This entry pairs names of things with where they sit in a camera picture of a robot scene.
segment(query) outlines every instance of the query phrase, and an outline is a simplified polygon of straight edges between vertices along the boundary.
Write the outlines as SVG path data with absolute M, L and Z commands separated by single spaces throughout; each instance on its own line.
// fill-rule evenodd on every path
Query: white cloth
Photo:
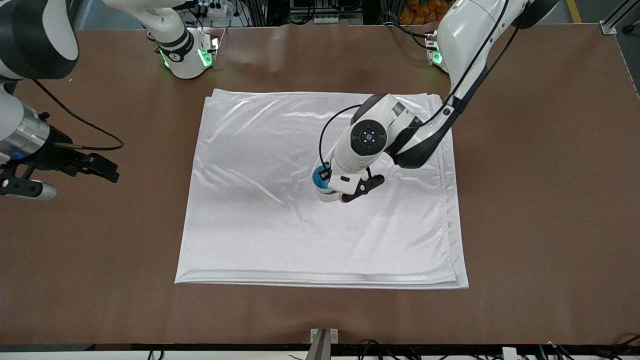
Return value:
M 451 133 L 420 169 L 383 154 L 385 183 L 347 204 L 311 180 L 318 139 L 364 94 L 251 94 L 205 100 L 175 282 L 331 288 L 468 288 Z M 426 118 L 437 95 L 400 95 Z M 324 134 L 329 153 L 355 110 Z

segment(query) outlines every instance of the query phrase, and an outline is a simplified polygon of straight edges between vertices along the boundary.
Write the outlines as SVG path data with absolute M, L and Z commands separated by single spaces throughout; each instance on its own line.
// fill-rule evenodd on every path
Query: black cable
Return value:
M 252 25 L 251 24 L 251 20 L 249 20 L 250 16 L 246 15 L 247 12 L 244 10 L 244 7 L 242 6 L 242 4 L 244 4 L 244 3 L 242 1 L 240 3 L 241 3 L 241 7 L 242 7 L 242 15 L 244 15 L 244 19 L 246 20 L 246 27 L 250 28 L 251 25 Z
M 545 353 L 545 349 L 542 348 L 542 345 L 538 344 L 538 347 L 540 348 L 540 354 L 542 355 L 542 358 L 544 360 L 549 360 L 549 356 L 547 356 L 547 354 Z
M 640 339 L 640 335 L 636 335 L 633 338 L 630 338 L 629 340 L 625 341 L 624 343 L 620 344 L 620 345 L 629 345 L 632 342 L 634 342 L 635 340 Z
M 253 12 L 254 12 L 254 13 L 256 13 L 260 18 L 264 19 L 264 21 L 266 22 L 266 24 L 267 24 L 268 26 L 273 26 L 273 23 L 272 23 L 271 21 L 269 21 L 269 19 L 267 19 L 267 18 L 266 18 L 266 16 L 265 16 L 264 14 L 260 13 L 260 12 L 259 12 L 258 10 L 256 10 L 256 9 L 252 8 L 252 7 L 251 7 L 251 5 L 249 5 L 249 3 L 245 2 L 245 0 L 240 0 L 240 2 L 242 2 L 242 3 L 247 7 L 247 9 L 249 9 L 249 10 L 253 11 Z
M 240 19 L 240 23 L 242 24 L 242 27 L 246 27 L 246 25 L 244 25 L 244 21 L 242 20 L 242 17 L 240 16 L 240 7 L 238 7 L 238 0 L 234 0 L 234 6 L 236 7 L 236 12 L 234 12 L 234 16 L 237 15 L 237 18 Z
M 397 356 L 395 356 L 389 349 L 387 349 L 386 347 L 383 347 L 382 345 L 380 345 L 380 343 L 378 343 L 376 340 L 371 339 L 369 340 L 371 342 L 373 342 L 375 345 L 378 346 L 378 354 L 382 355 L 383 352 L 387 353 L 387 355 L 389 355 L 390 357 L 392 357 L 394 360 L 400 360 Z
M 189 12 L 193 15 L 193 17 L 196 18 L 196 21 L 200 24 L 200 26 L 204 30 L 204 25 L 202 24 L 202 20 L 200 20 L 200 18 L 196 16 L 196 14 L 193 12 L 193 10 L 190 7 L 187 7 L 187 10 L 189 10 Z
M 149 356 L 147 356 L 147 360 L 151 360 L 151 357 L 154 354 L 154 348 L 151 348 L 151 350 L 149 350 Z M 160 349 L 160 357 L 157 358 L 157 360 L 162 360 L 164 358 L 164 350 Z
M 333 4 L 333 0 L 329 0 L 329 6 L 331 6 L 334 10 L 338 10 L 339 12 L 343 12 L 343 11 L 348 11 L 348 12 L 352 12 L 354 10 L 357 10 L 360 6 L 347 6 L 347 7 L 339 7 L 339 6 L 335 6 Z
M 449 93 L 449 95 L 447 95 L 447 97 L 444 99 L 444 101 L 442 102 L 442 105 L 440 106 L 440 108 L 438 109 L 438 111 L 436 111 L 430 118 L 429 120 L 419 124 L 419 125 L 414 125 L 411 126 L 409 125 L 407 127 L 407 129 L 415 129 L 416 127 L 422 127 L 425 126 L 427 124 L 429 124 L 431 121 L 433 121 L 433 119 L 436 118 L 436 116 L 438 116 L 438 114 L 440 114 L 440 112 L 442 112 L 442 110 L 444 110 L 445 106 L 448 105 L 449 99 L 453 96 L 453 94 L 456 93 L 456 91 L 458 91 L 458 88 L 460 87 L 460 85 L 462 84 L 462 82 L 465 80 L 465 78 L 467 77 L 467 74 L 469 73 L 469 71 L 471 71 L 471 68 L 473 67 L 474 63 L 476 62 L 476 60 L 478 59 L 478 56 L 480 56 L 480 54 L 482 53 L 482 50 L 484 49 L 484 47 L 486 46 L 486 44 L 489 42 L 489 39 L 492 38 L 493 36 L 493 32 L 498 28 L 498 26 L 500 25 L 500 23 L 502 22 L 502 18 L 504 16 L 505 11 L 507 10 L 507 6 L 509 5 L 509 0 L 505 0 L 504 1 L 504 6 L 502 7 L 502 11 L 500 12 L 500 16 L 498 16 L 498 20 L 495 22 L 495 24 L 493 25 L 493 28 L 491 29 L 491 31 L 489 31 L 489 35 L 487 35 L 486 39 L 484 40 L 484 42 L 482 43 L 482 45 L 480 46 L 480 48 L 478 49 L 478 51 L 476 52 L 476 55 L 474 56 L 473 59 L 471 59 L 471 62 L 469 63 L 469 65 L 467 66 L 467 68 L 465 69 L 464 73 L 462 74 L 462 76 L 460 77 L 460 80 L 458 80 L 458 83 L 456 84 L 456 86 L 454 86 L 453 90 L 451 90 L 451 93 Z
M 340 115 L 341 113 L 344 113 L 345 111 L 348 111 L 348 110 L 351 110 L 351 109 L 355 109 L 355 108 L 359 108 L 361 105 L 362 105 L 362 104 L 352 105 L 352 106 L 350 106 L 350 107 L 348 107 L 348 108 L 346 108 L 346 109 L 342 109 L 342 110 L 338 111 L 337 113 L 335 113 L 335 115 L 334 115 L 334 116 L 332 116 L 332 117 L 329 119 L 329 121 L 328 121 L 328 122 L 326 122 L 326 124 L 325 124 L 325 125 L 324 125 L 324 127 L 322 128 L 322 132 L 320 132 L 320 142 L 319 142 L 319 145 L 318 145 L 318 153 L 320 154 L 320 163 L 322 164 L 322 166 L 324 167 L 324 169 L 325 169 L 326 171 L 329 171 L 329 169 L 326 167 L 326 164 L 324 163 L 324 159 L 323 159 L 323 157 L 322 157 L 322 138 L 323 138 L 323 136 L 324 136 L 324 130 L 326 130 L 326 127 L 327 127 L 327 126 L 329 126 L 329 123 L 331 123 L 331 121 L 333 121 L 333 119 L 337 118 L 337 117 L 338 117 L 338 115 Z
M 509 49 L 509 46 L 511 45 L 511 42 L 516 37 L 516 34 L 518 33 L 518 30 L 520 30 L 520 25 L 522 25 L 522 21 L 524 20 L 524 17 L 525 17 L 525 14 L 527 13 L 527 9 L 528 8 L 529 8 L 529 3 L 525 3 L 524 10 L 522 10 L 522 15 L 520 16 L 520 21 L 518 21 L 518 26 L 516 26 L 516 29 L 513 30 L 513 33 L 511 34 L 511 37 L 509 37 L 509 41 L 507 41 L 507 44 L 502 49 L 502 52 L 500 52 L 500 54 L 498 55 L 498 58 L 495 59 L 495 61 L 493 62 L 493 65 L 491 65 L 489 70 L 487 70 L 485 77 L 489 76 L 489 74 L 491 74 L 491 71 L 493 70 L 495 65 L 498 64 L 498 61 L 500 61 L 500 59 L 502 59 L 502 55 L 504 55 L 504 53 L 507 52 L 507 49 Z
M 369 345 L 371 345 L 373 343 L 373 341 L 375 341 L 375 340 L 371 339 L 371 340 L 369 340 L 367 342 L 367 344 L 364 347 L 364 351 L 362 352 L 362 356 L 358 356 L 358 360 L 364 360 L 364 357 L 367 355 L 367 350 L 369 349 Z
M 289 16 L 289 22 L 291 24 L 304 25 L 314 18 L 314 15 L 316 14 L 316 0 L 308 0 L 308 1 L 310 2 L 309 2 L 309 7 L 307 8 L 307 15 L 305 16 L 305 18 L 302 19 L 302 21 L 293 21 L 291 20 L 291 16 Z
M 58 104 L 58 106 L 60 106 L 63 110 L 65 110 L 69 115 L 73 116 L 77 120 L 80 120 L 80 122 L 82 122 L 83 124 L 89 125 L 92 128 L 100 131 L 101 133 L 114 138 L 115 140 L 117 140 L 120 143 L 120 145 L 112 146 L 112 147 L 94 147 L 94 146 L 74 145 L 73 149 L 93 150 L 93 151 L 112 151 L 112 150 L 121 149 L 124 146 L 124 142 L 119 137 L 115 136 L 114 134 L 111 134 L 109 131 L 106 131 L 106 130 L 104 130 L 103 128 L 101 128 L 99 126 L 93 125 L 92 123 L 88 122 L 87 120 L 85 120 L 85 119 L 81 118 L 80 116 L 76 115 L 73 111 L 69 110 L 68 107 L 66 107 L 60 100 L 58 100 L 58 98 L 55 95 L 53 95 L 50 91 L 48 91 L 47 88 L 44 87 L 44 85 L 41 84 L 38 80 L 33 80 L 33 82 L 36 83 L 36 85 L 38 85 L 38 87 L 40 87 L 42 89 L 42 91 L 44 91 L 56 104 Z
M 420 46 L 423 49 L 427 49 L 427 50 L 431 50 L 431 51 L 438 51 L 437 47 L 422 45 L 422 43 L 420 43 L 418 41 L 418 39 L 416 39 L 416 36 L 413 33 L 413 31 L 409 30 L 409 25 L 407 25 L 406 27 L 407 27 L 407 34 L 411 35 L 411 38 L 413 39 L 413 41 L 415 41 L 416 44 L 418 44 L 418 46 Z
M 405 33 L 407 33 L 409 35 L 412 35 L 412 36 L 415 36 L 415 37 L 418 37 L 418 38 L 427 38 L 427 35 L 425 35 L 425 34 L 414 33 L 413 31 L 411 31 L 411 29 L 408 29 L 409 25 L 406 26 L 407 29 L 403 28 L 402 26 L 400 26 L 400 25 L 398 25 L 398 24 L 396 24 L 395 22 L 392 22 L 392 21 L 384 22 L 383 25 L 386 25 L 386 26 L 393 25 L 393 26 L 397 27 L 398 29 L 402 30 L 403 32 L 405 32 Z

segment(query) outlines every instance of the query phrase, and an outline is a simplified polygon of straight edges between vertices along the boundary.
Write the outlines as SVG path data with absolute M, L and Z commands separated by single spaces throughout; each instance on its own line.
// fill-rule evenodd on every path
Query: blue object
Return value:
M 329 179 L 327 180 L 322 180 L 320 178 L 320 173 L 324 171 L 324 166 L 320 165 L 318 166 L 315 170 L 314 170 L 314 174 L 312 176 L 312 179 L 314 181 L 314 185 L 316 186 L 316 188 L 318 189 L 319 192 L 321 193 L 332 193 L 333 190 L 331 190 L 329 188 Z

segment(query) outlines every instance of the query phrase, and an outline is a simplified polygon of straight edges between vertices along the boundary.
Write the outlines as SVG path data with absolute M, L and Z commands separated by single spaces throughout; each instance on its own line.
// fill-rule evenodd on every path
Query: green led light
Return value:
M 202 64 L 204 66 L 211 66 L 211 56 L 208 56 L 206 50 L 198 51 L 198 55 L 200 55 L 200 59 L 202 59 Z
M 433 62 L 436 64 L 442 63 L 442 56 L 440 55 L 440 51 L 436 51 L 433 53 Z
M 164 60 L 164 66 L 166 66 L 167 69 L 169 69 L 169 62 L 166 61 L 166 58 L 164 57 L 164 53 L 162 52 L 162 50 L 160 50 L 160 55 L 162 55 L 162 59 Z

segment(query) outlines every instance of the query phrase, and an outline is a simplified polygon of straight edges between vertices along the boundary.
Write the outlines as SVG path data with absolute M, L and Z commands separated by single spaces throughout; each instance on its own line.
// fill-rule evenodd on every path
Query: orange object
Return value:
M 449 3 L 445 0 L 430 0 L 429 5 L 434 3 L 436 13 L 444 14 L 449 9 Z
M 420 6 L 420 0 L 407 0 L 406 5 L 409 10 L 415 11 Z
M 419 17 L 427 17 L 431 13 L 428 5 L 420 5 L 415 11 L 415 14 Z
M 424 24 L 425 18 L 419 15 L 415 15 L 413 17 L 413 25 L 422 25 Z
M 436 12 L 431 12 L 429 15 L 427 15 L 427 18 L 425 19 L 425 24 L 429 24 L 430 22 L 433 22 L 436 20 L 438 20 Z
M 403 10 L 400 13 L 400 18 L 398 19 L 400 25 L 409 25 L 413 22 L 413 12 L 409 10 Z

